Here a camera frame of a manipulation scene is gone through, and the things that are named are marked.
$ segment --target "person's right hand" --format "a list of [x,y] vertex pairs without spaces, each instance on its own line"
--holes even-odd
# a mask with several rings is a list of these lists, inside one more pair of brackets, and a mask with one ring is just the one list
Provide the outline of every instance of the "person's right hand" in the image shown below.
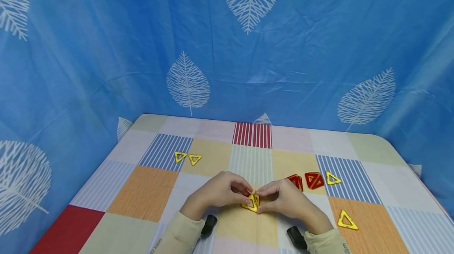
[[289,179],[281,179],[264,185],[256,191],[260,197],[277,194],[276,200],[262,204],[257,212],[279,212],[292,219],[303,221],[315,235],[332,230],[332,224],[324,212],[315,206]]

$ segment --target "checkered tablecloth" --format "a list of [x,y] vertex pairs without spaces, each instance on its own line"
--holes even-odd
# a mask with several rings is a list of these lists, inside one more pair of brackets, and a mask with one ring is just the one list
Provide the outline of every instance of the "checkered tablecloth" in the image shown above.
[[[174,152],[202,155],[192,166]],[[254,188],[294,173],[353,253],[452,253],[454,224],[396,150],[375,135],[144,114],[126,132],[31,253],[149,253],[186,197],[221,170]],[[311,190],[304,174],[342,183]],[[346,210],[359,230],[337,226]],[[304,225],[239,206],[218,218],[195,254],[293,254]]]

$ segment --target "pink square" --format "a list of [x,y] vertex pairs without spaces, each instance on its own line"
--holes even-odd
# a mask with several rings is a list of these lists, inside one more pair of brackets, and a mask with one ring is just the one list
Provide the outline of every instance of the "pink square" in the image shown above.
[[197,134],[198,139],[231,143],[235,122],[202,119]]
[[272,126],[273,149],[314,153],[308,129]]
[[266,245],[259,245],[241,240],[216,236],[212,253],[216,254],[231,254],[231,253],[247,253],[247,254],[279,254],[278,248],[272,248]]

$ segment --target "hand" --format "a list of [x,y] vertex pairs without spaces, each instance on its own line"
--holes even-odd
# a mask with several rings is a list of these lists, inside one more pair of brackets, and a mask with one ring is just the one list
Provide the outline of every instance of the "hand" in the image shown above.
[[248,197],[252,191],[253,188],[243,177],[230,171],[221,171],[192,193],[180,212],[194,221],[199,221],[207,207],[250,204]]
[[260,197],[277,194],[272,202],[259,206],[257,212],[279,212],[292,219],[303,221],[310,233],[315,235],[333,229],[325,213],[315,206],[289,179],[281,179],[266,184],[256,191]]

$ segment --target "green square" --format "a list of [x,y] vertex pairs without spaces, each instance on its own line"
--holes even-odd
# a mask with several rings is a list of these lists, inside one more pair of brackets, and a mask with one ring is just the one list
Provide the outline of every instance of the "green square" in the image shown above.
[[158,224],[105,213],[79,254],[146,253]]
[[142,114],[131,126],[131,129],[159,133],[167,117],[167,115]]
[[397,150],[385,139],[377,135],[347,133],[356,155],[361,161],[404,167],[406,162]]

